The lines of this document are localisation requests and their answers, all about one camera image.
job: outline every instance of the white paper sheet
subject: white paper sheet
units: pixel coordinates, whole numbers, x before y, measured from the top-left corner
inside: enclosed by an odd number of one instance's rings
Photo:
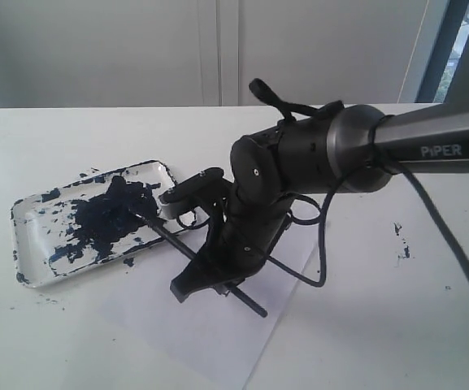
[[[308,207],[298,206],[294,206],[294,212]],[[299,216],[311,215],[310,210]],[[317,245],[316,234],[316,226],[292,225],[272,255],[302,270]],[[196,250],[204,236],[205,232],[189,232],[183,241]],[[167,244],[138,255],[128,282],[111,293],[101,307],[102,315],[222,388],[243,388],[296,280],[267,263],[241,284],[241,290],[268,311],[268,316],[261,318],[234,296],[220,296],[210,289],[194,293],[180,304],[169,291],[169,284],[187,263]]]

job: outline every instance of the paint palette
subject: paint palette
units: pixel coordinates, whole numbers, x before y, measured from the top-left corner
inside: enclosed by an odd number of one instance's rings
[[[164,164],[147,161],[18,200],[11,209],[17,280],[35,288],[113,260],[127,264],[160,242],[128,213],[127,202],[148,202],[165,228],[182,232],[175,220],[163,218],[159,204],[159,195],[175,183]],[[191,226],[196,215],[180,221]]]

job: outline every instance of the white tray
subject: white tray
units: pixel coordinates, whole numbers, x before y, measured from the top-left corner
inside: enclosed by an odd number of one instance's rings
[[[112,211],[106,211],[106,215],[92,212],[93,219],[83,218],[83,209],[96,210],[96,199],[108,202],[110,197],[106,191],[116,176],[114,188],[116,184],[140,182],[143,184],[140,188],[143,187],[144,191],[149,192],[147,189],[150,189],[156,201],[157,215],[163,217],[160,214],[159,195],[176,182],[169,169],[159,161],[141,162],[18,200],[11,209],[11,221],[16,279],[20,283],[35,288],[119,258],[124,263],[131,263],[136,252],[161,241],[158,234],[147,226],[140,226],[135,231],[117,227],[121,220],[127,218],[119,206],[114,209],[110,206]],[[110,213],[123,214],[111,218]],[[85,226],[82,227],[79,224],[81,220],[89,220],[90,223],[83,223]],[[107,225],[111,221],[115,221],[115,225]],[[196,215],[193,212],[184,214],[181,222],[187,226],[193,225]],[[109,242],[104,234],[87,233],[91,231],[85,228],[87,226],[96,226],[97,231],[107,226],[105,228],[120,234],[115,235],[114,242]],[[175,220],[166,221],[164,226],[171,232],[182,232]],[[105,238],[94,239],[95,234]]]

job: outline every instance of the table surface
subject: table surface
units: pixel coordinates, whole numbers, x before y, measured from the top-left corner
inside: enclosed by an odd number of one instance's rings
[[[10,207],[91,167],[152,158],[179,180],[213,166],[231,179],[231,144],[278,118],[263,106],[0,110],[0,389],[217,388],[98,315],[123,264],[19,285]],[[469,175],[419,178],[469,254]],[[247,388],[469,388],[469,286],[406,180],[337,195],[327,242],[327,285],[297,286]],[[306,273],[317,269],[311,258]]]

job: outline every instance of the robotic arm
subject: robotic arm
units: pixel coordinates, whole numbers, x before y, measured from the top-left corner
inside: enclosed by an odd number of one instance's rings
[[[214,288],[265,316],[237,286],[263,267],[292,222],[326,218],[324,211],[317,219],[297,220],[290,206],[305,200],[302,194],[335,193],[337,188],[369,193],[403,170],[469,172],[469,110],[462,107],[440,105],[392,116],[372,106],[345,108],[342,102],[319,109],[283,102],[259,79],[250,90],[283,119],[234,143],[234,182],[223,179],[220,168],[209,168],[160,197],[169,218],[196,207],[210,216],[206,242],[197,253],[150,219],[141,205],[130,209],[191,260],[171,283],[180,302]],[[296,120],[293,112],[308,118]],[[321,287],[325,277],[310,284]]]

